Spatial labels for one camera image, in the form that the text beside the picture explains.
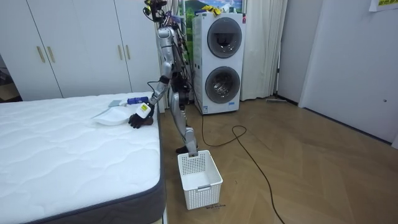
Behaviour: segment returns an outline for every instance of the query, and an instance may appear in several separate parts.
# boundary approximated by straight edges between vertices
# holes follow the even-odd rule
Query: bed
[[[0,104],[0,224],[161,219],[158,114],[140,129],[90,119],[113,100],[142,96],[150,93]]]

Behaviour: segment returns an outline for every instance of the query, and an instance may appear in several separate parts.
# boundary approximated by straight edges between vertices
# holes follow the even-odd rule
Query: white cloth
[[[241,100],[274,91],[287,0],[250,0],[246,5]]]

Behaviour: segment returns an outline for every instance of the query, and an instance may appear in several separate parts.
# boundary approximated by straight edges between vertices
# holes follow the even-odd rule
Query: quilted mattress surface
[[[157,113],[140,129],[90,119],[113,100],[141,96],[150,93],[0,104],[0,223],[31,222],[155,186]]]

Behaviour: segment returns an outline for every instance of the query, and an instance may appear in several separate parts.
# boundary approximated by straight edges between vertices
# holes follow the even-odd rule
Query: dryer door
[[[214,69],[206,79],[206,94],[215,103],[228,103],[241,87],[238,73],[230,67]]]
[[[231,18],[217,19],[207,33],[207,44],[211,53],[219,58],[229,58],[241,46],[242,30]]]

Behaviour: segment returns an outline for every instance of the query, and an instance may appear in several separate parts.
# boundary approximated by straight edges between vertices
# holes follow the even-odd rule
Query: white laundry basket
[[[223,178],[208,150],[199,151],[195,157],[178,155],[178,167],[187,209],[218,203]]]

